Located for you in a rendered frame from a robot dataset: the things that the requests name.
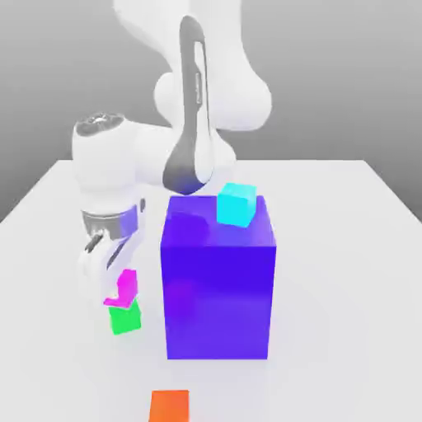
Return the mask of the small green cube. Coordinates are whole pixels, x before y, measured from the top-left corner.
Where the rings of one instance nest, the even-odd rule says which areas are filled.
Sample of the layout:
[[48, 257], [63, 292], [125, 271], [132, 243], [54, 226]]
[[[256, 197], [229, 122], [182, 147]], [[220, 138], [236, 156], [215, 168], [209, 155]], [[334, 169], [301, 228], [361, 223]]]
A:
[[121, 335], [141, 328], [141, 311], [135, 298], [129, 308], [109, 307], [110, 326], [114, 335]]

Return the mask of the small magenta cube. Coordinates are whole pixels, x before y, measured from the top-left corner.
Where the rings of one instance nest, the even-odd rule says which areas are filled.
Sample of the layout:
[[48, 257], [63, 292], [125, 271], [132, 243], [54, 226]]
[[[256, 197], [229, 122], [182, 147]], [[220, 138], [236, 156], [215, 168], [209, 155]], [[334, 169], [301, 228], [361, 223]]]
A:
[[103, 301], [107, 307], [129, 309], [138, 295], [138, 281], [135, 270], [123, 270], [116, 282], [116, 293]]

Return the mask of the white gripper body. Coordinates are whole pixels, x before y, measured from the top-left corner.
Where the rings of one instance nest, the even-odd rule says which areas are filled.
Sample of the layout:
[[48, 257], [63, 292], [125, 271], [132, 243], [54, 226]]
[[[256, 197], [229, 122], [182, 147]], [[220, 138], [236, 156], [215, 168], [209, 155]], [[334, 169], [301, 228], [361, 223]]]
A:
[[77, 284], [82, 296], [108, 297], [123, 270], [131, 268], [142, 240], [141, 232], [118, 239], [112, 239], [108, 232], [95, 233], [77, 262]]

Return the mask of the large blue box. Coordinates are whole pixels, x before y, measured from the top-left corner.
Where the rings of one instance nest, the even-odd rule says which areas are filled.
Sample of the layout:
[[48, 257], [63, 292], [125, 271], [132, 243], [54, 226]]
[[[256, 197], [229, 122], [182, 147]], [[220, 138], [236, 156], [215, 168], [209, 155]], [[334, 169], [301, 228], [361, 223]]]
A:
[[263, 196], [248, 227], [214, 196], [173, 196], [160, 245], [169, 359], [267, 359], [277, 245]]

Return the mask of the small cyan cube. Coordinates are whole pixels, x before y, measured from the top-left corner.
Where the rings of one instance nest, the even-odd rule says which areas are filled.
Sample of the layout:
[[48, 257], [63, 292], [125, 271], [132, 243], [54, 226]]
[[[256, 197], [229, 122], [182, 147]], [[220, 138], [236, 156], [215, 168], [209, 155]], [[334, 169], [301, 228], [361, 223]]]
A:
[[227, 183], [217, 195], [217, 222], [248, 227], [256, 214], [254, 185]]

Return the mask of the small orange cube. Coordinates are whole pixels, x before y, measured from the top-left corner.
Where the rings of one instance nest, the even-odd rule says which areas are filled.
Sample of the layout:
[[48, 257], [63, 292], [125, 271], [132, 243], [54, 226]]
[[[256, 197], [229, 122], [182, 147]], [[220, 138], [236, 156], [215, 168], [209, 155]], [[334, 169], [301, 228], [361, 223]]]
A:
[[190, 392], [152, 391], [148, 422], [190, 422]]

